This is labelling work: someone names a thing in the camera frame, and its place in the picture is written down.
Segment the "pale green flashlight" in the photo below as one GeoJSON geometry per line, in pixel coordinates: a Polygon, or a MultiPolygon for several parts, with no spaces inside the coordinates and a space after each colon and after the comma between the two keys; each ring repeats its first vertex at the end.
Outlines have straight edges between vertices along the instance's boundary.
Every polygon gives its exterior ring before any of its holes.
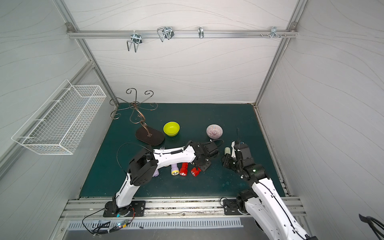
{"type": "Polygon", "coordinates": [[[229,148],[229,147],[225,147],[225,155],[226,154],[229,154],[229,155],[231,155],[232,153],[231,153],[231,148],[229,148]]]}

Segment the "red flashlight horizontal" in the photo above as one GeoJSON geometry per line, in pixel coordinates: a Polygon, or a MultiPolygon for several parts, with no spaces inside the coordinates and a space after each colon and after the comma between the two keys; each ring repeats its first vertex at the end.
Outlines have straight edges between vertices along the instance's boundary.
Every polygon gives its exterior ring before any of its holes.
{"type": "Polygon", "coordinates": [[[191,174],[194,176],[194,177],[197,177],[200,173],[201,173],[201,169],[200,168],[198,168],[198,167],[194,167],[194,168],[192,168],[192,170],[191,170],[191,174]]]}

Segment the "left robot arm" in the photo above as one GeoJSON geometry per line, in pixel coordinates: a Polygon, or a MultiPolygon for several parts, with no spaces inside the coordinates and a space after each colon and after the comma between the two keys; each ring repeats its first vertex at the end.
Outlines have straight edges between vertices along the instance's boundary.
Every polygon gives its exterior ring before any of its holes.
{"type": "Polygon", "coordinates": [[[147,184],[155,171],[173,164],[189,163],[206,171],[210,159],[219,154],[215,142],[188,142],[185,146],[173,149],[152,149],[143,147],[129,163],[125,180],[113,197],[114,208],[128,207],[140,186],[147,184]]]}

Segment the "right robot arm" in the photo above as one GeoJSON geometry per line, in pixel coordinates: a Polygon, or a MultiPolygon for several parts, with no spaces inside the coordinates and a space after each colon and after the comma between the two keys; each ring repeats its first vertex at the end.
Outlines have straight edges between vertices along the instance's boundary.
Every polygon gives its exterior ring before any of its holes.
{"type": "Polygon", "coordinates": [[[233,141],[231,148],[222,158],[223,167],[239,174],[250,186],[237,196],[238,211],[251,215],[270,240],[316,240],[291,214],[264,167],[256,164],[249,146],[233,141]]]}

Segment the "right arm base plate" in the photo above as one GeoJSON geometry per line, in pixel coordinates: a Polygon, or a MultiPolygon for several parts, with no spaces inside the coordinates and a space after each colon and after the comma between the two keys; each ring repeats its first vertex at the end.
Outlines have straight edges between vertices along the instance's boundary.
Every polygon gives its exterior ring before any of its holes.
{"type": "Polygon", "coordinates": [[[240,209],[236,200],[223,199],[222,205],[223,205],[225,216],[241,216],[241,215],[246,216],[246,215],[248,215],[247,212],[242,211],[240,209]]]}

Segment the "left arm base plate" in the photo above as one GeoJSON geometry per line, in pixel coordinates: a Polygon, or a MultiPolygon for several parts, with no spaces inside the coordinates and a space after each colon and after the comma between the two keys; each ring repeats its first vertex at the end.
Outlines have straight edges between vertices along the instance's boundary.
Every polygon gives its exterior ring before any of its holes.
{"type": "Polygon", "coordinates": [[[145,201],[132,201],[128,206],[120,208],[117,206],[116,201],[109,201],[105,204],[103,217],[142,217],[144,215],[145,206],[145,201]]]}

